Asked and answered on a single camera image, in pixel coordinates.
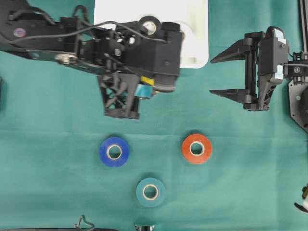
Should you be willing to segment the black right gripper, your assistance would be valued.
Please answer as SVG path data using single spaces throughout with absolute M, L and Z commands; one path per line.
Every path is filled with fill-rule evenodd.
M 259 42 L 264 36 L 263 31 L 247 33 L 244 39 L 238 40 L 210 61 L 211 63 L 219 63 L 245 59 L 245 89 L 210 90 L 210 93 L 242 103 L 246 110 L 268 110 L 266 105 L 259 102 L 259 97 L 256 94 L 258 48 Z

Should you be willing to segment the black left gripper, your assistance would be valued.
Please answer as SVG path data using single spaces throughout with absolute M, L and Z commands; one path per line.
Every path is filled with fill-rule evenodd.
M 129 74 L 144 72 L 144 26 L 118 24 L 115 29 L 92 28 L 84 33 L 92 39 L 78 44 L 77 70 L 97 75 L 114 72 L 97 76 L 105 115 L 138 119 L 139 100 L 153 95 L 151 85 Z

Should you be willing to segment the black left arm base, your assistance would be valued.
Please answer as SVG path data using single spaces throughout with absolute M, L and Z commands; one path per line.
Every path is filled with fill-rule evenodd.
M 0 78 L 0 106 L 1 106 L 1 98 L 2 98 L 2 84 L 3 84 L 3 81 L 2 81 L 2 78 Z

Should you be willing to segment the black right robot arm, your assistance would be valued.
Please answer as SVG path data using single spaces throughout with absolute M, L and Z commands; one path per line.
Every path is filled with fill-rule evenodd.
M 276 86 L 284 79 L 294 80 L 295 84 L 307 83 L 307 55 L 294 53 L 289 60 L 289 43 L 284 31 L 277 27 L 246 33 L 211 60 L 212 63 L 244 60 L 245 88 L 210 90 L 210 93 L 241 103 L 248 111 L 267 111 Z

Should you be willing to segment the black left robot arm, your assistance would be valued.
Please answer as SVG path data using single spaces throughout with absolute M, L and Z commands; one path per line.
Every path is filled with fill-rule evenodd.
M 116 23 L 105 29 L 89 22 L 87 8 L 78 5 L 70 17 L 55 21 L 48 13 L 26 0 L 0 3 L 0 49 L 32 60 L 57 62 L 97 76 L 105 115 L 114 118 L 139 118 L 141 86 L 137 68 L 124 62 L 132 48 L 130 39 L 147 38 L 141 23 Z

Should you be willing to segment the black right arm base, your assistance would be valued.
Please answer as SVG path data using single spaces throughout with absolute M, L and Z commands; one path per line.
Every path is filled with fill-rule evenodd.
M 303 51 L 293 53 L 289 62 L 288 84 L 290 117 L 305 131 L 308 131 L 308 2 L 299 1 L 301 13 Z

